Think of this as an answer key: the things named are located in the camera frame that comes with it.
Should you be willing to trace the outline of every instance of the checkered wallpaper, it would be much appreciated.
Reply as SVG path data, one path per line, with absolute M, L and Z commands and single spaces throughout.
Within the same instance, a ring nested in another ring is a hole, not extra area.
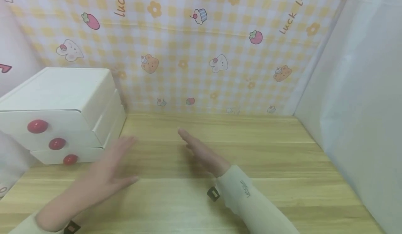
M 281 114 L 341 0 L 6 0 L 47 67 L 109 68 L 128 111 Z

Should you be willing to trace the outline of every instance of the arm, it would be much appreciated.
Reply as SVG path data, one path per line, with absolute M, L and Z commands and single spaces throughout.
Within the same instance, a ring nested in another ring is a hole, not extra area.
M 243 219 L 253 234 L 299 234 L 293 224 L 233 165 L 217 178 L 217 189 L 225 205 Z
M 299 234 L 293 224 L 254 186 L 236 166 L 183 129 L 179 135 L 187 142 L 196 160 L 216 178 L 216 187 L 225 205 L 243 219 L 252 234 Z
M 137 182 L 137 176 L 122 179 L 115 177 L 120 161 L 134 142 L 133 137 L 118 139 L 103 152 L 100 160 L 92 163 L 82 177 L 38 213 L 25 219 L 10 234 L 61 234 L 71 219 L 79 213 Z

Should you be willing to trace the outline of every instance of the wood grain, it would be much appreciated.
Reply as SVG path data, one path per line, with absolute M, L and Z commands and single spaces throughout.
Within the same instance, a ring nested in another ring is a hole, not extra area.
M 121 175 L 141 180 L 76 221 L 81 233 L 248 233 L 223 200 L 206 191 L 214 181 L 185 149 L 177 128 L 239 165 L 254 185 L 306 234 L 383 233 L 320 147 L 294 117 L 132 114 L 122 135 L 140 140 Z M 7 233 L 61 193 L 88 164 L 32 167 L 0 201 Z

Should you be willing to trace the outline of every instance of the hand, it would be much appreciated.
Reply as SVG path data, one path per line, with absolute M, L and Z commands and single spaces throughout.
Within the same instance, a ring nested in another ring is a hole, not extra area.
M 83 176 L 39 211 L 38 226 L 48 232 L 60 231 L 80 212 L 137 182 L 137 176 L 116 178 L 120 161 L 134 143 L 134 137 L 121 137 L 106 149 Z
M 187 142 L 186 147 L 191 150 L 195 159 L 216 178 L 225 174 L 230 168 L 230 163 L 225 160 L 225 158 L 216 154 L 209 147 L 203 144 L 202 141 L 195 138 L 184 129 L 179 129 L 177 132 L 181 138 Z

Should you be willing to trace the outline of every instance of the red knob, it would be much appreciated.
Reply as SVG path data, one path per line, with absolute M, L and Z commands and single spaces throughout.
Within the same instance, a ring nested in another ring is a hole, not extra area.
M 63 138 L 55 138 L 49 142 L 49 148 L 51 150 L 59 150 L 62 149 L 66 145 L 66 140 Z
M 27 129 L 33 134 L 40 134 L 46 131 L 48 123 L 43 120 L 34 120 L 28 123 Z
M 64 159 L 63 159 L 63 163 L 65 165 L 73 165 L 77 161 L 78 161 L 78 157 L 74 154 L 66 155 L 66 157 L 64 157 Z

